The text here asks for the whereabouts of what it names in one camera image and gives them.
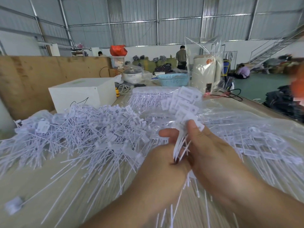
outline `orange object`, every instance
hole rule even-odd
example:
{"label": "orange object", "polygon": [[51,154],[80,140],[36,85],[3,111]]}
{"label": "orange object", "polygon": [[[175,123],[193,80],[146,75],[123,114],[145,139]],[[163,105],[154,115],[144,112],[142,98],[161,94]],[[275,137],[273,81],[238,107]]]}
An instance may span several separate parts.
{"label": "orange object", "polygon": [[126,56],[128,51],[125,49],[125,45],[111,45],[110,53],[112,56]]}
{"label": "orange object", "polygon": [[291,83],[291,90],[295,98],[304,99],[304,64],[300,65],[296,80]]}

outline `stack of dark clothes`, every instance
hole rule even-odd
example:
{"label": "stack of dark clothes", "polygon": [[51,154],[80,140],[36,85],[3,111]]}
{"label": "stack of dark clothes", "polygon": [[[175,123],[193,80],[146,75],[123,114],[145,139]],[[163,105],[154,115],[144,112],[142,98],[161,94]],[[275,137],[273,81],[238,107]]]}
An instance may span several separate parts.
{"label": "stack of dark clothes", "polygon": [[299,105],[298,101],[293,101],[289,85],[280,86],[277,91],[268,92],[263,105],[283,115],[304,122],[304,107]]}

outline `person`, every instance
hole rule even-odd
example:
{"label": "person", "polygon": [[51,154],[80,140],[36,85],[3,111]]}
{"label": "person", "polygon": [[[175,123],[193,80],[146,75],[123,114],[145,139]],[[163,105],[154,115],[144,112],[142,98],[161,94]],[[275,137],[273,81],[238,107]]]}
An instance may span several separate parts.
{"label": "person", "polygon": [[180,70],[186,70],[187,58],[186,58],[186,50],[184,45],[180,47],[180,50],[176,53],[175,58],[178,61],[177,68]]}
{"label": "person", "polygon": [[250,76],[250,69],[243,63],[239,65],[239,69],[236,73],[232,74],[233,77],[237,79],[246,79]]}
{"label": "person", "polygon": [[99,57],[105,57],[105,55],[103,55],[101,51],[98,52],[98,56]]}
{"label": "person", "polygon": [[255,227],[303,227],[303,203],[253,176],[234,149],[206,126],[200,132],[189,120],[187,130],[188,156],[174,163],[179,132],[160,130],[169,144],[150,151],[130,187],[82,228],[142,227],[176,203],[191,169],[214,199]]}

